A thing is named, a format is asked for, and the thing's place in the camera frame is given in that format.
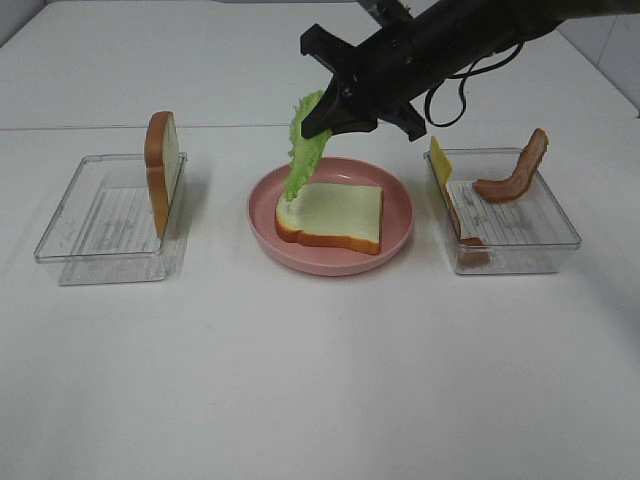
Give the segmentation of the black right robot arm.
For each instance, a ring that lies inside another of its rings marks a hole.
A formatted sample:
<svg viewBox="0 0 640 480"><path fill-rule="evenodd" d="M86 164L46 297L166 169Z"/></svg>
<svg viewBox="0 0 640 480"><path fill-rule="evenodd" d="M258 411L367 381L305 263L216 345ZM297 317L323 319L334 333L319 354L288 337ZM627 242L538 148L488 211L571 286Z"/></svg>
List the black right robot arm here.
<svg viewBox="0 0 640 480"><path fill-rule="evenodd" d="M300 38L301 52L333 76L321 100L301 123L311 138L371 132L379 121L398 126L410 140L426 133L432 119L411 104L433 97L449 78L477 74L481 59L539 38L566 20L636 14L636 1L438 1L412 16L399 1L363 1L379 30L357 46L319 25Z"/></svg>

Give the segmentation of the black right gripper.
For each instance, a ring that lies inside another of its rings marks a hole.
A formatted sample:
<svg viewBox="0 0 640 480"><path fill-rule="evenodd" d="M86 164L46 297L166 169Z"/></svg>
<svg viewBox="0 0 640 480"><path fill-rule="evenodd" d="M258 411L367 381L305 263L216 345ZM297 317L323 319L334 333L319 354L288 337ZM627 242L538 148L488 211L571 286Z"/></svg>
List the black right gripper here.
<svg viewBox="0 0 640 480"><path fill-rule="evenodd" d="M357 46L315 24L301 36L301 52L333 77L324 91L300 100L301 135L369 133L385 121L416 140L426 127L411 100L504 41L500 9L429 9L381 28Z"/></svg>

